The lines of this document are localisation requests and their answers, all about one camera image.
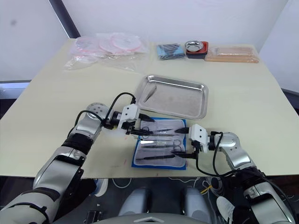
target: white wall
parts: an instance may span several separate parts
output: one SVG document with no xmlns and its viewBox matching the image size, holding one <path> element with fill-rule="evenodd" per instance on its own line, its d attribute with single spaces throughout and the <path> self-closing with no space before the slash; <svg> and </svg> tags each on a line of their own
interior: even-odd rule
<svg viewBox="0 0 299 224">
<path fill-rule="evenodd" d="M 260 57 L 282 88 L 299 92 L 299 0 L 288 1 Z"/>
<path fill-rule="evenodd" d="M 81 35 L 125 31 L 156 42 L 252 43 L 258 50 L 287 0 L 63 0 Z"/>
<path fill-rule="evenodd" d="M 0 81 L 33 79 L 66 40 L 47 0 L 0 0 Z"/>
</svg>

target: metal tray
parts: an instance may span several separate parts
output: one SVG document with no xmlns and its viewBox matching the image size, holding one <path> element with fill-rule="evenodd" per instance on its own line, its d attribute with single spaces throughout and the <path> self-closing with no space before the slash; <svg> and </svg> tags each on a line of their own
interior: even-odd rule
<svg viewBox="0 0 299 224">
<path fill-rule="evenodd" d="M 206 115 L 207 96 L 204 84 L 155 75 L 145 77 L 136 91 L 141 109 L 193 120 Z"/>
</svg>

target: beige table surface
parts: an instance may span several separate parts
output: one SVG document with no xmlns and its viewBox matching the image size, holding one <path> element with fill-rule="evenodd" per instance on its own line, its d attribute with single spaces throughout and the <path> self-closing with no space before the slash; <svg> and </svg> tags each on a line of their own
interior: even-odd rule
<svg viewBox="0 0 299 224">
<path fill-rule="evenodd" d="M 0 175 L 35 176 L 63 143 L 79 111 L 92 102 L 110 106 L 120 92 L 135 92 L 145 74 L 205 83 L 209 88 L 207 114 L 202 120 L 187 120 L 188 126 L 198 123 L 208 131 L 236 133 L 267 175 L 299 174 L 299 116 L 263 62 L 158 61 L 153 52 L 142 75 L 99 64 L 65 71 L 72 41 L 49 61 L 1 119 Z M 115 109 L 121 110 L 129 101 L 122 97 Z M 83 177 L 204 176 L 196 170 L 194 160 L 187 161 L 185 171 L 132 168 L 135 142 L 133 136 L 103 130 L 83 165 Z M 201 154 L 203 170 L 212 172 L 212 155 Z M 228 171 L 222 153 L 216 163 L 219 171 Z"/>
</svg>

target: yellow cable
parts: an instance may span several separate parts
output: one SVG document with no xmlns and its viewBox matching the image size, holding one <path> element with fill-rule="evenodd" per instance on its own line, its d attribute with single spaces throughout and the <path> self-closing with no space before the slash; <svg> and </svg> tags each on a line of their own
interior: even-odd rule
<svg viewBox="0 0 299 224">
<path fill-rule="evenodd" d="M 209 190 L 212 187 L 212 185 L 208 186 L 206 189 L 204 189 L 203 191 L 201 191 L 200 193 L 203 194 L 205 193 L 207 190 Z"/>
</svg>

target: blue package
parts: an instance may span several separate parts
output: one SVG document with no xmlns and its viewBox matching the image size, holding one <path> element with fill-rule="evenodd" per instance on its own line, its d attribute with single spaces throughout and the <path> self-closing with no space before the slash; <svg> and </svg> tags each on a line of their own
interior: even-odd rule
<svg viewBox="0 0 299 224">
<path fill-rule="evenodd" d="M 157 45 L 157 53 L 160 60 L 185 57 L 184 49 L 178 43 Z"/>
<path fill-rule="evenodd" d="M 177 119 L 171 119 L 171 118 L 152 118 L 154 120 L 162 120 L 162 119 L 167 119 L 167 120 L 177 120 Z M 185 119 L 180 119 L 183 121 L 185 127 L 186 127 L 186 120 Z M 135 151 L 134 151 L 134 155 L 133 155 L 133 159 L 132 159 L 132 165 L 131 167 L 135 167 L 135 168 L 155 168 L 155 169 L 174 169 L 174 170 L 186 170 L 186 163 L 181 166 L 181 167 L 172 167 L 172 166 L 152 166 L 152 165 L 137 165 L 134 163 L 134 158 L 135 158 L 135 154 L 137 151 L 137 146 L 138 143 L 140 142 L 141 138 L 140 136 L 138 137 L 136 146 L 135 146 Z M 183 139 L 183 145 L 184 147 L 186 147 L 186 137 L 184 137 Z"/>
</svg>

